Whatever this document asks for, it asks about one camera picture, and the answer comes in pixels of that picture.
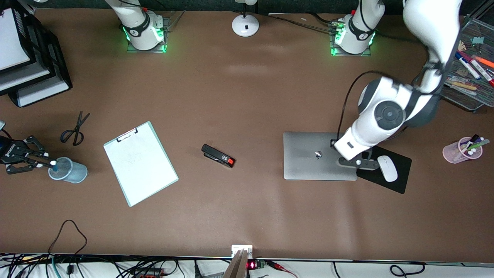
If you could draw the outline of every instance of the silver laptop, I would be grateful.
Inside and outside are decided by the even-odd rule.
[[[331,139],[336,133],[283,133],[285,180],[356,181],[356,168],[338,165],[341,154],[331,148]]]

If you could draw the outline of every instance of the black mouse pad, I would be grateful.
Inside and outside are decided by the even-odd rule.
[[[385,188],[391,189],[395,192],[401,194],[405,193],[412,160],[406,156],[402,156],[378,146],[372,148],[370,159],[377,160],[377,158],[382,155],[387,155],[391,158],[391,160],[395,164],[396,172],[398,172],[398,179],[396,179],[392,183],[387,182],[382,175],[381,169],[377,169],[374,171],[357,170],[357,177],[368,180],[369,182],[373,182],[378,185],[382,185]]]

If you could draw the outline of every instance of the pen holder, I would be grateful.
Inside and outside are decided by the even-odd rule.
[[[462,139],[460,139],[460,141],[445,146],[443,148],[444,159],[446,159],[450,163],[456,164],[462,161],[477,159],[481,157],[483,151],[482,147],[480,147],[480,150],[477,150],[472,155],[468,155],[468,153],[461,152],[462,148],[465,148],[464,146],[462,147],[462,145],[466,144],[470,139],[471,137],[463,137]]]
[[[74,162],[68,157],[57,158],[57,171],[48,169],[50,178],[59,181],[63,180],[73,184],[82,182],[87,176],[87,168],[83,164]]]

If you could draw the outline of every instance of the brown table surface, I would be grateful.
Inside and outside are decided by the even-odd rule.
[[[283,132],[335,132],[357,75],[374,69],[410,81],[425,51],[377,37],[372,57],[331,56],[327,35],[264,16],[255,36],[238,37],[235,16],[186,12],[166,54],[127,54],[111,10],[37,13],[60,40],[74,88],[26,108],[4,96],[0,116],[15,138],[35,135],[89,175],[73,185],[46,168],[1,174],[1,252],[46,252],[73,219],[88,238],[82,253],[229,256],[231,244],[252,244],[262,257],[494,262],[493,147],[457,165],[442,156],[463,136],[494,139],[492,109],[473,114],[442,101],[429,125],[381,143],[413,160],[404,195],[362,179],[286,181]],[[287,17],[323,27],[309,15]],[[400,17],[384,17],[380,29],[410,36]],[[344,129],[373,78],[356,84]],[[84,142],[62,144],[80,110],[91,113]],[[128,207],[103,144],[146,121],[180,180]],[[204,158],[206,142],[235,167]],[[69,225],[53,251],[82,243]]]

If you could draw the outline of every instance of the mesh desk organizer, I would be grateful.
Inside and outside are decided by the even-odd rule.
[[[478,38],[483,38],[483,43],[475,43]],[[476,55],[494,61],[494,27],[486,24],[478,19],[467,19],[463,24],[461,41],[466,47],[464,52],[469,56]],[[487,65],[480,63],[484,69],[490,69],[494,71],[494,68],[490,68]],[[451,65],[449,74],[461,76],[458,71],[465,71],[465,67],[454,58]],[[477,109],[483,105],[490,107],[494,106],[494,88],[482,77],[480,80],[476,80],[468,73],[466,76],[461,76],[469,79],[470,83],[473,83],[477,89],[475,91],[467,91],[453,88],[450,84],[445,82],[445,86],[441,92],[441,96],[450,102],[453,102],[468,111],[476,112]]]

